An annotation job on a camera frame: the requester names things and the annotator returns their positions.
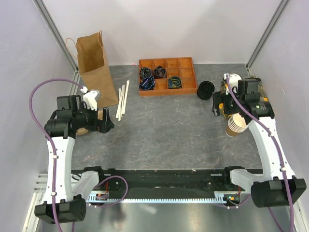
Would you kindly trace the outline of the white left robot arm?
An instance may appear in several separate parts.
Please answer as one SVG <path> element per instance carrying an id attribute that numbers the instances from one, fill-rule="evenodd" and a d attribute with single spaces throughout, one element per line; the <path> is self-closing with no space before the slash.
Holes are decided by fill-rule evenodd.
<path id="1" fill-rule="evenodd" d="M 107 133 L 114 128 L 107 108 L 103 109 L 103 118 L 98 118 L 99 98 L 100 92 L 96 90 L 82 97 L 58 97 L 54 116 L 44 126 L 49 151 L 48 178 L 42 204 L 35 206 L 34 214 L 49 224 L 83 221 L 91 191 L 106 185 L 100 166 L 84 168 L 80 180 L 74 186 L 71 184 L 71 158 L 77 130 Z"/>

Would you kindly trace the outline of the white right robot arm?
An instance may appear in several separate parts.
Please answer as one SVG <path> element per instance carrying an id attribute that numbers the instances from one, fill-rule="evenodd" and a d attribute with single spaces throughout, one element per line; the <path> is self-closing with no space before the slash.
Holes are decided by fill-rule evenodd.
<path id="1" fill-rule="evenodd" d="M 236 186 L 250 192 L 258 208 L 293 205 L 307 189 L 303 178 L 297 178 L 289 165 L 277 134 L 271 104 L 262 101 L 259 81 L 255 78 L 236 78 L 225 74 L 223 89 L 212 95 L 212 111 L 229 115 L 226 131 L 232 136 L 249 129 L 254 137 L 262 163 L 262 175 L 250 173 L 240 166 L 225 168 L 222 187 Z"/>

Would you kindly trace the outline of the stack of black lids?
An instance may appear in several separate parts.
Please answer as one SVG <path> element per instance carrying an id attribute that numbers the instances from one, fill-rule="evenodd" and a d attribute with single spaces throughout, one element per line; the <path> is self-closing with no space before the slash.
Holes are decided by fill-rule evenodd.
<path id="1" fill-rule="evenodd" d="M 214 84 L 210 81 L 203 81 L 200 83 L 197 89 L 197 96 L 201 100 L 208 100 L 212 97 L 215 90 Z"/>

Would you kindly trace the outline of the cardboard cup carrier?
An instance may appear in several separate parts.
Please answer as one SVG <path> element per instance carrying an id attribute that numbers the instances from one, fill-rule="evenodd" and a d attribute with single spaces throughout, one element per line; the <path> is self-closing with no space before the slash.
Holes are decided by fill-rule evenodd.
<path id="1" fill-rule="evenodd" d="M 102 120 L 102 119 L 103 119 L 103 110 L 99 110 L 98 111 L 98 120 Z M 76 136 L 84 135 L 88 132 L 89 132 L 89 130 L 87 130 L 85 128 L 80 128 L 80 129 L 77 130 Z"/>

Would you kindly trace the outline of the stack of paper cups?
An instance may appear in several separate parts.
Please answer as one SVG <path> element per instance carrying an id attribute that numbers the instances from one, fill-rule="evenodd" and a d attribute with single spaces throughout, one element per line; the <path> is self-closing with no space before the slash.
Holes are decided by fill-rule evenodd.
<path id="1" fill-rule="evenodd" d="M 233 114 L 227 123 L 226 134 L 230 137 L 235 137 L 244 132 L 248 128 L 245 119 L 239 114 Z"/>

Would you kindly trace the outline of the camouflage cloth bag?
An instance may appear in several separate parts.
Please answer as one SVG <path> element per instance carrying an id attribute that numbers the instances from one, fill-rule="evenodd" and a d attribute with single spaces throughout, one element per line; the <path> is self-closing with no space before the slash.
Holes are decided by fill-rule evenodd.
<path id="1" fill-rule="evenodd" d="M 249 120 L 249 116 L 243 111 L 247 110 L 255 118 L 274 117 L 271 104 L 262 98 L 259 92 L 260 79 L 253 77 L 242 79 L 238 81 L 238 87 L 231 89 L 229 84 L 229 77 L 227 77 L 227 85 L 230 95 L 236 103 L 236 114 L 239 113 L 243 118 Z M 222 83 L 222 89 L 218 92 L 225 93 L 225 82 Z"/>

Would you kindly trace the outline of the green yellow cup sleeve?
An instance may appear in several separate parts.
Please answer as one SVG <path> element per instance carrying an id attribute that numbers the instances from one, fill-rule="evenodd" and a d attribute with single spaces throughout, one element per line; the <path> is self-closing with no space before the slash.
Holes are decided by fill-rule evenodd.
<path id="1" fill-rule="evenodd" d="M 182 81 L 178 76 L 170 76 L 168 78 L 169 89 L 182 88 Z"/>

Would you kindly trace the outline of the orange compartment tray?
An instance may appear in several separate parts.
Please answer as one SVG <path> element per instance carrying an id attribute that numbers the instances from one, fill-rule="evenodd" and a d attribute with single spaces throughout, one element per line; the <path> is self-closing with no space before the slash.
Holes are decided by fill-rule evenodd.
<path id="1" fill-rule="evenodd" d="M 162 79 L 154 78 L 154 69 L 157 66 L 162 66 L 166 69 L 167 76 Z M 179 95 L 179 94 L 196 94 L 197 79 L 193 59 L 191 57 L 183 58 L 155 58 L 155 59 L 140 59 L 139 72 L 142 67 L 148 67 L 152 70 L 152 77 L 155 79 L 154 90 L 141 91 L 140 96 L 161 96 L 161 95 Z M 178 76 L 182 81 L 182 88 L 169 89 L 168 78 L 170 76 Z"/>

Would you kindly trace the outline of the blue striped cup sleeve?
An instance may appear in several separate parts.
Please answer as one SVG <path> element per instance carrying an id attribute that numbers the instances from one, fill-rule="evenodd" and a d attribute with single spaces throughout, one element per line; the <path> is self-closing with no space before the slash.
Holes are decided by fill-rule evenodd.
<path id="1" fill-rule="evenodd" d="M 155 79 L 152 76 L 148 76 L 142 80 L 139 84 L 139 89 L 141 91 L 154 90 L 155 88 Z"/>

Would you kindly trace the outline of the brown paper bag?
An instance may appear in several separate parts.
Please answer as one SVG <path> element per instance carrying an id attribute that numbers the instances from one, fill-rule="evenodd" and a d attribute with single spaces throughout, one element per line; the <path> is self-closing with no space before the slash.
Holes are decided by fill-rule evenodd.
<path id="1" fill-rule="evenodd" d="M 111 77 L 102 41 L 102 32 L 80 37 L 74 43 L 77 50 L 79 74 L 88 89 L 100 91 L 98 107 L 118 104 L 118 96 Z"/>

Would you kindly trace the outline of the brown black cup sleeve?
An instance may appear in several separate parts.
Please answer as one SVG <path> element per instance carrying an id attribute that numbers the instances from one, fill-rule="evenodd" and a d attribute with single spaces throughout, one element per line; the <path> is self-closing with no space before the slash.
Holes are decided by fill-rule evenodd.
<path id="1" fill-rule="evenodd" d="M 159 65 L 154 69 L 154 78 L 155 79 L 166 78 L 166 76 L 167 76 L 167 72 L 166 72 L 166 69 L 164 67 Z"/>

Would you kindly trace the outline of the dark patterned cup sleeve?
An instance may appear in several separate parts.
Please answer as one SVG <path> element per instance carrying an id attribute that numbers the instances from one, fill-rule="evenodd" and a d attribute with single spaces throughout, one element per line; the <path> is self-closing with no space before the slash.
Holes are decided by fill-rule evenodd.
<path id="1" fill-rule="evenodd" d="M 153 74 L 152 74 L 152 70 L 148 67 L 142 67 L 140 69 L 140 78 L 141 79 L 145 79 L 147 77 L 151 77 Z"/>

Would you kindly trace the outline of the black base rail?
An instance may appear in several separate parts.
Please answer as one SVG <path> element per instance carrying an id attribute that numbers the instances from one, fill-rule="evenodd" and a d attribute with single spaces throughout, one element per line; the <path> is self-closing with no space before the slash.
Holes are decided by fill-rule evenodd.
<path id="1" fill-rule="evenodd" d="M 211 198 L 214 194 L 246 197 L 249 192 L 228 182 L 223 169 L 104 170 L 112 179 L 96 189 L 109 198 Z"/>

